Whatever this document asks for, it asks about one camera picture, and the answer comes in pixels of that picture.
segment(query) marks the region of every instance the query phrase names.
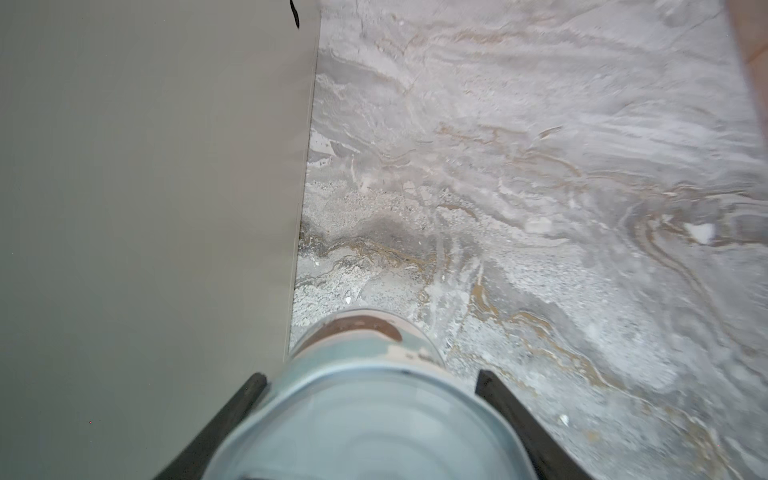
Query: white fragment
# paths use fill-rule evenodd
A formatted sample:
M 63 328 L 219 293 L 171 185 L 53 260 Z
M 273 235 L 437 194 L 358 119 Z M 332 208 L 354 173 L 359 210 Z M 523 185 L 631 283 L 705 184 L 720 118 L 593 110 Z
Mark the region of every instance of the white fragment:
M 685 227 L 685 230 L 688 231 L 688 234 L 691 235 L 697 243 L 701 243 L 702 245 L 709 245 L 715 237 L 715 226 L 711 223 L 702 223 L 701 225 L 683 223 L 683 227 Z
M 526 233 L 549 233 L 552 230 L 552 220 L 547 217 L 529 218 L 525 221 Z
M 331 140 L 315 130 L 310 130 L 310 150 L 320 154 L 334 155 Z
M 413 195 L 413 194 L 415 194 L 415 193 L 416 193 L 416 185 L 415 185 L 413 182 L 411 182 L 410 180 L 409 180 L 409 181 L 407 181 L 407 182 L 405 182 L 405 183 L 402 185 L 402 189 L 403 189 L 403 190 L 404 190 L 404 191 L 405 191 L 407 194 L 411 194 L 411 195 Z

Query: marble floor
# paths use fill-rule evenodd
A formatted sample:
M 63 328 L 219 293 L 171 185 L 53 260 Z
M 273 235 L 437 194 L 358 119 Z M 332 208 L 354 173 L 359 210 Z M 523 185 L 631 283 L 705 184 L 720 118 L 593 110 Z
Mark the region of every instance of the marble floor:
M 377 306 L 595 478 L 768 478 L 768 160 L 716 0 L 322 0 L 292 341 Z

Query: gray wall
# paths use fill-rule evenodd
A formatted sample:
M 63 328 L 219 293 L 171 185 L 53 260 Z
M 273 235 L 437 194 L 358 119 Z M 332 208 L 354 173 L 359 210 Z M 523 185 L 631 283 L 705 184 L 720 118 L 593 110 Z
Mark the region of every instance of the gray wall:
M 0 3 L 0 477 L 149 478 L 286 351 L 319 14 Z

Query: light blue cylindrical object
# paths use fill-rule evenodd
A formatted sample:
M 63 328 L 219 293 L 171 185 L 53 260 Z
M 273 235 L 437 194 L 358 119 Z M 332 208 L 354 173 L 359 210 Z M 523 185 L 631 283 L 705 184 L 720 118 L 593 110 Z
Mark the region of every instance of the light blue cylindrical object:
M 299 341 L 204 480 L 533 480 L 509 424 L 442 365 L 427 337 L 400 317 L 327 317 Z

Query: floor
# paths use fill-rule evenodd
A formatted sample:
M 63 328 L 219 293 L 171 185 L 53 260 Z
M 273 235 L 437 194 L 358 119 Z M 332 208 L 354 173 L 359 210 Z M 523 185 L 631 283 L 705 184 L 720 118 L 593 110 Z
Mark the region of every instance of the floor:
M 292 341 L 377 306 L 595 478 L 768 478 L 768 155 L 717 0 L 323 0 Z

